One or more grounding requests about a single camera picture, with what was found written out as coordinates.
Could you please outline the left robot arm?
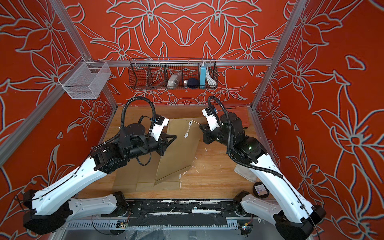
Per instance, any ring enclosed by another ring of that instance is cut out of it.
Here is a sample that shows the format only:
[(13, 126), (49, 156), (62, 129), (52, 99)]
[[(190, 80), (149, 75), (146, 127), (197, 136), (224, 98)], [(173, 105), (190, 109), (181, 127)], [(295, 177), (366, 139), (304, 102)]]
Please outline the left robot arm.
[[(150, 127), (146, 129), (140, 122), (125, 125), (129, 105), (135, 101), (145, 101), (152, 109)], [(113, 173), (141, 156), (152, 156), (156, 152), (163, 156), (175, 135), (164, 133), (163, 128), (169, 119), (158, 115), (154, 104), (145, 97), (133, 97), (124, 105), (121, 126), (118, 133), (103, 144), (95, 146), (82, 164), (57, 180), (52, 185), (23, 194), (22, 205), (28, 208), (23, 216), (23, 226), (27, 230), (45, 235), (56, 231), (74, 219), (101, 215), (103, 217), (123, 217), (132, 210), (122, 192), (91, 199), (75, 199), (75, 194), (99, 179)]]

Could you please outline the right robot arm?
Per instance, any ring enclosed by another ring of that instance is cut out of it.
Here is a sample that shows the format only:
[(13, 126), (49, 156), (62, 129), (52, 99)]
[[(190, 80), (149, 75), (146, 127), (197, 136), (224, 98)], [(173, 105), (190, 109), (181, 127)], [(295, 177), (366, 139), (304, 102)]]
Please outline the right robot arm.
[(285, 240), (306, 240), (316, 232), (326, 211), (293, 187), (259, 140), (245, 134), (241, 119), (214, 96), (208, 98), (208, 107), (202, 113), (207, 119), (207, 124), (200, 125), (204, 143), (225, 145), (229, 158), (251, 170), (276, 201), (271, 203), (242, 191), (234, 198), (240, 209), (274, 225)]

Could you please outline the kraft file bag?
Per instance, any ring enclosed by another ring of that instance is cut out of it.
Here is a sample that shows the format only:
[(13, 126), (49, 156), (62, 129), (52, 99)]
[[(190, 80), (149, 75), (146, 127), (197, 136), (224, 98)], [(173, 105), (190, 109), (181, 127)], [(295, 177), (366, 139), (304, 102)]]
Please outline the kraft file bag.
[(171, 119), (167, 134), (176, 135), (177, 139), (167, 148), (161, 157), (157, 172), (157, 182), (167, 180), (189, 170), (195, 160), (196, 151), (203, 133), (200, 125), (207, 121), (204, 117)]
[(140, 174), (140, 165), (129, 162), (126, 166), (118, 169), (113, 185), (113, 191), (121, 191), (125, 194), (136, 192)]
[(156, 176), (160, 160), (161, 157), (159, 155), (154, 155), (147, 166), (139, 166), (140, 171), (136, 185), (137, 192), (171, 191), (180, 189), (180, 179), (177, 176), (157, 182)]

